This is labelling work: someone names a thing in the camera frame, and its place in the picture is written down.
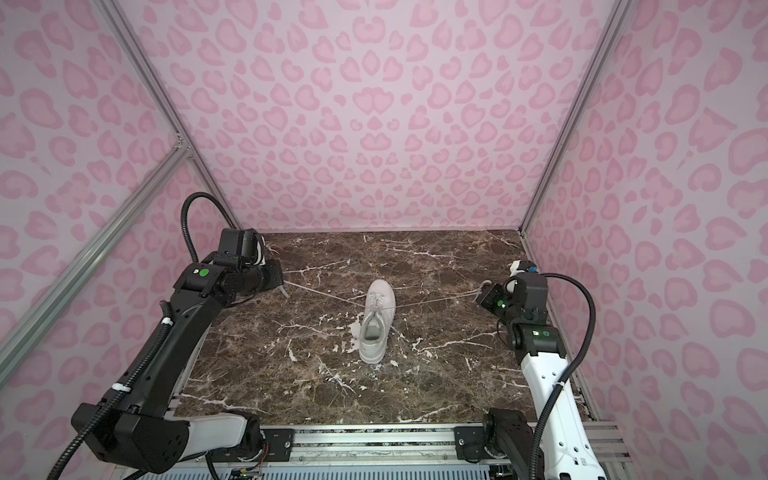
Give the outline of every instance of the stretched shoelace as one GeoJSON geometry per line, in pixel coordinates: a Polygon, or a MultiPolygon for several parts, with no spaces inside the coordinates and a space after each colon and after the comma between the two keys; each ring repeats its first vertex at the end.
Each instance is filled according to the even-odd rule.
{"type": "MultiPolygon", "coordinates": [[[[359,306],[361,308],[366,308],[366,306],[362,305],[361,303],[353,302],[352,300],[347,300],[346,298],[342,298],[340,296],[331,295],[330,293],[321,292],[319,290],[315,290],[313,288],[309,288],[308,286],[299,285],[298,283],[293,283],[293,282],[285,281],[285,284],[291,285],[291,286],[295,286],[297,288],[301,288],[301,289],[304,289],[304,290],[308,290],[310,292],[318,293],[319,295],[328,296],[328,297],[333,298],[335,300],[341,300],[342,302],[351,303],[352,305],[357,305],[357,306],[359,306]]],[[[406,303],[405,305],[388,306],[388,307],[382,308],[380,310],[387,310],[387,309],[390,309],[390,308],[404,308],[404,307],[407,307],[407,306],[418,306],[418,305],[424,305],[425,303],[442,302],[444,300],[453,300],[453,299],[464,298],[466,296],[477,295],[479,290],[480,289],[478,288],[476,290],[471,290],[469,292],[457,293],[456,295],[453,295],[453,296],[447,296],[447,297],[438,298],[438,299],[435,299],[435,300],[423,300],[421,302],[406,303]]]]}

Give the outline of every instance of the pink leopard print wallpaper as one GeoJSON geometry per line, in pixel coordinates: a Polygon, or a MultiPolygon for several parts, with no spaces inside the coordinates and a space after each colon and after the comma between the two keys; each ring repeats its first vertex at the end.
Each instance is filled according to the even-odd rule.
{"type": "Polygon", "coordinates": [[[124,0],[241,221],[517,227],[613,0],[124,0]]]}
{"type": "Polygon", "coordinates": [[[170,150],[88,0],[0,6],[0,343],[170,150]]]}
{"type": "Polygon", "coordinates": [[[768,3],[643,0],[591,103],[529,237],[591,393],[643,478],[765,478],[768,3]]]}
{"type": "MultiPolygon", "coordinates": [[[[203,190],[192,172],[182,165],[0,392],[0,478],[44,478],[74,437],[73,411],[101,398],[160,321],[157,303],[190,262],[179,213],[188,194],[203,190]]],[[[189,218],[197,251],[215,249],[224,228],[218,210],[197,200],[189,218]]],[[[62,478],[99,480],[113,468],[81,447],[62,478]]]]}

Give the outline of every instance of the shoe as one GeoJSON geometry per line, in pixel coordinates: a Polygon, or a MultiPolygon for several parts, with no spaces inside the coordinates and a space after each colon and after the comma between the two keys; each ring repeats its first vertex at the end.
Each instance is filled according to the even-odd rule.
{"type": "Polygon", "coordinates": [[[360,359],[379,363],[386,352],[389,328],[395,319],[395,291],[385,280],[374,280],[366,296],[366,312],[360,326],[360,359]]]}

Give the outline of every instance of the brown marble surface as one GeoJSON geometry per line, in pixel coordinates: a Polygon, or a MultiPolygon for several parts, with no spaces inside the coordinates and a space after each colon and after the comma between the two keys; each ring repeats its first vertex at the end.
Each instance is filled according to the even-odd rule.
{"type": "MultiPolygon", "coordinates": [[[[287,280],[365,302],[383,278],[397,303],[435,300],[509,275],[517,232],[291,233],[266,236],[287,280]]],[[[495,318],[473,297],[399,307],[384,360],[362,362],[363,308],[286,285],[214,322],[177,415],[226,408],[265,424],[480,421],[489,407],[534,420],[531,395],[495,318]]]]}

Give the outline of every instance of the shoe insole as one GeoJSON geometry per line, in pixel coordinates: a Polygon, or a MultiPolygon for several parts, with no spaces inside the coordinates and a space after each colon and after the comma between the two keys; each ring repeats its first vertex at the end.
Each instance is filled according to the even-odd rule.
{"type": "Polygon", "coordinates": [[[363,333],[363,338],[366,340],[378,340],[381,337],[383,330],[379,319],[371,319],[368,322],[368,325],[366,325],[366,331],[363,333]]]}

